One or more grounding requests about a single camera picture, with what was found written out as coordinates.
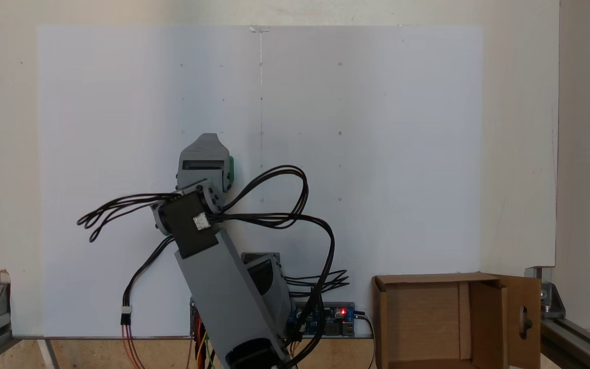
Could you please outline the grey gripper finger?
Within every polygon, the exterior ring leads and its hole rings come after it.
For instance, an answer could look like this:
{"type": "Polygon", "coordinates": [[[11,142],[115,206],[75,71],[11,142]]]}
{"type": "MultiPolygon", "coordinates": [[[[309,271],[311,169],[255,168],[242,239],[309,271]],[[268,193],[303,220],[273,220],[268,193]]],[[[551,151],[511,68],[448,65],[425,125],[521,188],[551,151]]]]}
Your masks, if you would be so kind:
{"type": "Polygon", "coordinates": [[[181,161],[225,161],[229,157],[229,150],[216,133],[200,135],[180,152],[181,161]]]}

